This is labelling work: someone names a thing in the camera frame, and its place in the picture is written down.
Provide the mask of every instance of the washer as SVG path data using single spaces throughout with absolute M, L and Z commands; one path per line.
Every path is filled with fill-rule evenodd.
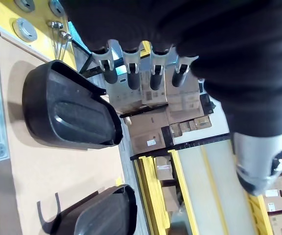
M 33 0 L 15 0 L 15 3 L 24 12 L 29 13 L 35 10 Z
M 55 16 L 63 17 L 65 15 L 63 6 L 60 4 L 58 0 L 49 0 L 48 5 Z
M 13 28 L 17 36 L 25 42 L 33 42 L 38 39 L 34 26 L 24 18 L 18 18 L 13 22 Z

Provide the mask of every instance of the yellow metal frame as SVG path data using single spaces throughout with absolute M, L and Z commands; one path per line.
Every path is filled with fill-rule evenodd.
M 247 194 L 252 219 L 258 235 L 273 235 L 272 226 L 269 222 L 263 196 L 254 197 Z
M 144 50 L 141 50 L 141 57 L 149 55 L 151 53 L 151 44 L 148 41 L 142 41 Z
M 210 163 L 209 163 L 209 160 L 208 160 L 208 157 L 207 157 L 207 153 L 206 153 L 204 146 L 201 145 L 200 149 L 201 149 L 201 152 L 202 152 L 202 155 L 203 155 L 203 160 L 204 160 L 204 164 L 206 166 L 207 175 L 208 175 L 209 180 L 210 180 L 211 189 L 212 189 L 212 192 L 213 192 L 213 195 L 214 195 L 214 198 L 215 198 L 215 202 L 216 202 L 216 206 L 217 206 L 217 209 L 218 209 L 218 212 L 219 212 L 220 222 L 223 226 L 224 234 L 228 235 L 229 232 L 228 232 L 228 227 L 227 227 L 226 220 L 225 220 L 224 211 L 223 211 L 223 208 L 222 208 L 221 203 L 220 203 L 218 190 L 217 190 L 216 183 L 215 183 L 215 180 L 214 180 L 214 177 L 213 177 L 213 174 L 212 174 L 212 170 L 211 170 L 211 166 L 210 166 Z
M 0 27 L 8 33 L 17 37 L 13 30 L 12 23 L 15 19 L 23 17 L 33 24 L 37 31 L 38 39 L 27 43 L 32 48 L 38 50 L 41 54 L 51 60 L 55 59 L 54 46 L 51 29 L 47 26 L 47 21 L 61 21 L 64 23 L 64 30 L 69 31 L 66 19 L 56 17 L 48 6 L 48 0 L 35 0 L 35 10 L 30 13 L 23 12 L 14 2 L 14 0 L 0 0 Z M 76 68 L 72 47 L 66 50 L 64 62 Z
M 187 187 L 187 184 L 186 184 L 186 181 L 185 181 L 185 175 L 184 175 L 181 163 L 180 163 L 178 152 L 176 150 L 169 150 L 168 152 L 171 153 L 172 159 L 173 159 L 173 162 L 174 162 L 174 165 L 175 165 L 175 169 L 176 169 L 181 193 L 182 193 L 182 196 L 183 196 L 183 199 L 184 199 L 185 207 L 186 207 L 186 210 L 187 210 L 192 234 L 199 235 L 200 233 L 199 233 L 198 226 L 197 226 L 196 219 L 195 219 L 195 215 L 194 215 L 194 212 L 193 212 L 188 187 Z

